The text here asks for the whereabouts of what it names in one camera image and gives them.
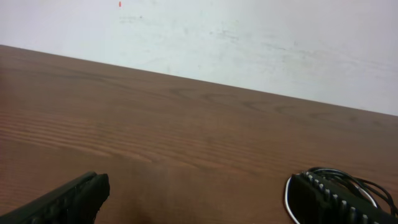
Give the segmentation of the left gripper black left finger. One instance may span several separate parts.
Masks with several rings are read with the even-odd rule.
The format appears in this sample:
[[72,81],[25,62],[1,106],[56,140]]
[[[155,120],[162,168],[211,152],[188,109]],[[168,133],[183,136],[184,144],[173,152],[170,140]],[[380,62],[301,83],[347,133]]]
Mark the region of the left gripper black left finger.
[[1,216],[1,223],[95,222],[110,193],[107,174],[87,172],[65,185]]

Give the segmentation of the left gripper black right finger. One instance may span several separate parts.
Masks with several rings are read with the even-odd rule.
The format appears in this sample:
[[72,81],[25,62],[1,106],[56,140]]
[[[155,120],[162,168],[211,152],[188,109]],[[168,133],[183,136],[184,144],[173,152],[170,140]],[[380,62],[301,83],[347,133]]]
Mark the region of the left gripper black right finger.
[[375,183],[342,171],[304,171],[289,177],[289,217],[294,223],[397,224],[397,207]]

